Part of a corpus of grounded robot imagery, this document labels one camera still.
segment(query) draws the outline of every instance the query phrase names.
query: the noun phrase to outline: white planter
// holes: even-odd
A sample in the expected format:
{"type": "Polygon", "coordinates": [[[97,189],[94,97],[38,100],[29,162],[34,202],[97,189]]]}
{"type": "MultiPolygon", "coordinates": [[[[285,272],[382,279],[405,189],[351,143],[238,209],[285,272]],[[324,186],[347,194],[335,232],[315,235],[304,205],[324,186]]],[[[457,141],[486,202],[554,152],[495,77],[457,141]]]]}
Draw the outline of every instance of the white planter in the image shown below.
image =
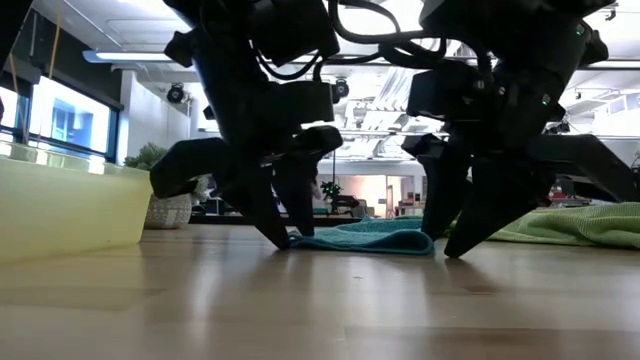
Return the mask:
{"type": "Polygon", "coordinates": [[[145,229],[179,229],[191,218],[191,195],[180,195],[160,200],[151,196],[145,229]]]}

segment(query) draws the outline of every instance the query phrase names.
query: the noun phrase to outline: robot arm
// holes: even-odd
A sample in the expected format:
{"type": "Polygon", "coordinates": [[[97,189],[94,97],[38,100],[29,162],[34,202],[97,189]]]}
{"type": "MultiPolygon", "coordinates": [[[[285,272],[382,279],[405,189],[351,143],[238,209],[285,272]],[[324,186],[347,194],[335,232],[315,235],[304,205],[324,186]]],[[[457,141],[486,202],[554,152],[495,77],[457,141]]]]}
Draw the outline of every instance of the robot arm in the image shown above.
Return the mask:
{"type": "Polygon", "coordinates": [[[406,33],[388,11],[366,0],[328,0],[328,9],[322,0],[164,1],[192,28],[176,33],[165,53],[195,67],[222,138],[176,144],[152,169],[154,192],[173,196],[186,191],[194,176],[211,173],[220,196],[280,249],[289,241],[271,188],[301,233],[313,235],[308,184],[318,161],[342,144],[335,128],[301,127],[333,121],[335,96],[320,79],[325,64],[383,57],[397,66],[429,70],[414,77],[408,113],[445,121],[450,138],[409,137],[403,147],[429,177],[423,231],[437,238],[460,214],[446,250],[452,257],[546,204],[557,176],[591,178],[584,189],[600,197],[638,197],[628,168],[597,139],[542,135],[548,121],[564,114],[558,100],[576,69],[607,59],[597,31],[582,18],[614,0],[425,0],[418,19],[423,30],[406,33]],[[340,22],[339,3],[387,16],[396,32],[349,32],[340,22]],[[336,33],[377,44],[378,51],[340,58],[336,33]],[[412,42],[418,38],[440,39],[440,49],[412,42]],[[477,68],[445,59],[447,40],[474,49],[477,68]],[[281,66],[309,53],[313,60],[289,76],[277,74],[266,61],[281,66]],[[489,53],[499,60],[497,66],[489,53]],[[279,84],[262,72],[288,81],[313,66],[314,81],[279,84]],[[609,168],[585,161],[577,149],[595,151],[609,168]],[[577,165],[569,169],[567,162],[577,165]],[[469,166],[473,184],[466,179],[469,166]],[[613,168],[623,180],[606,175],[613,168]],[[516,200],[500,206],[495,199],[500,196],[516,200]]]}

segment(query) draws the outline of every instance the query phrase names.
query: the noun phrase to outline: green towel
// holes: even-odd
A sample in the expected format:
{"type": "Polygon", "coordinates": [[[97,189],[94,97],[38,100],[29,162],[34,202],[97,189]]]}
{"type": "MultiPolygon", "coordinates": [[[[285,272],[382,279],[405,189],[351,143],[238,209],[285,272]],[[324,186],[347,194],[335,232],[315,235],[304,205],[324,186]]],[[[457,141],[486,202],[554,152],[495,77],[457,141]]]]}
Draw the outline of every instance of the green towel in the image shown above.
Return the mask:
{"type": "MultiPolygon", "coordinates": [[[[318,229],[313,238],[291,233],[292,248],[428,255],[433,242],[420,217],[364,219],[318,229]]],[[[640,249],[640,203],[533,211],[490,238],[495,241],[640,249]]]]}

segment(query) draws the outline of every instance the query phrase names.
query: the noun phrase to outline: ceiling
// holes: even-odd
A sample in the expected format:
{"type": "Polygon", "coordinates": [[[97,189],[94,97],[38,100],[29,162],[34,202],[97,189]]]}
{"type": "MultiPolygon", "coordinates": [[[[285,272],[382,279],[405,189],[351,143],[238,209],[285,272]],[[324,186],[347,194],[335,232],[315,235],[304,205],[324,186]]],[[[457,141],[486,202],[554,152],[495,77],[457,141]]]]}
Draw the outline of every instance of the ceiling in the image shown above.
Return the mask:
{"type": "MultiPolygon", "coordinates": [[[[382,5],[397,17],[403,30],[418,28],[417,15],[421,0],[386,0],[382,5]]],[[[619,0],[617,16],[606,21],[608,12],[599,12],[587,21],[601,31],[612,58],[640,59],[640,2],[619,0]]],[[[34,7],[41,14],[91,48],[104,52],[162,52],[175,31],[188,31],[186,25],[164,5],[162,0],[35,0],[34,7]]],[[[341,10],[346,27],[359,33],[392,31],[392,25],[378,15],[357,9],[341,10]]],[[[346,41],[341,42],[343,54],[370,54],[371,46],[346,41]]],[[[457,50],[452,46],[450,53],[457,50]]],[[[138,72],[138,79],[154,84],[156,88],[173,82],[195,83],[197,75],[192,69],[177,64],[139,64],[130,68],[138,72]]],[[[280,68],[290,73],[297,66],[280,68]]],[[[411,70],[388,66],[326,66],[323,77],[346,78],[351,88],[350,96],[336,109],[337,123],[344,130],[386,131],[402,115],[408,94],[411,70]]],[[[615,98],[616,94],[637,92],[640,89],[640,72],[631,71],[583,71],[571,79],[561,103],[569,110],[572,120],[589,122],[592,110],[615,98]]],[[[202,96],[194,91],[194,96],[202,96]]],[[[437,123],[431,120],[403,122],[400,131],[435,131],[437,123]]],[[[398,143],[402,137],[353,136],[341,155],[350,156],[400,156],[398,143]]]]}

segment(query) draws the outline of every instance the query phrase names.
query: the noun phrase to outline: blue cloth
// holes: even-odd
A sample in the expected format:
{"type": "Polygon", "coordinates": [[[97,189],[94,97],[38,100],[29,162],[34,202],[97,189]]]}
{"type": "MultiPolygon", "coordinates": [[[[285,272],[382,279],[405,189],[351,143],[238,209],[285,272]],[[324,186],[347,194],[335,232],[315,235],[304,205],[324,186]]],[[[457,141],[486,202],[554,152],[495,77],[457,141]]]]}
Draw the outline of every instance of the blue cloth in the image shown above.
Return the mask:
{"type": "Polygon", "coordinates": [[[359,223],[316,229],[313,237],[289,234],[293,249],[354,251],[366,253],[429,255],[433,240],[420,231],[421,218],[392,220],[365,218],[359,223]]]}

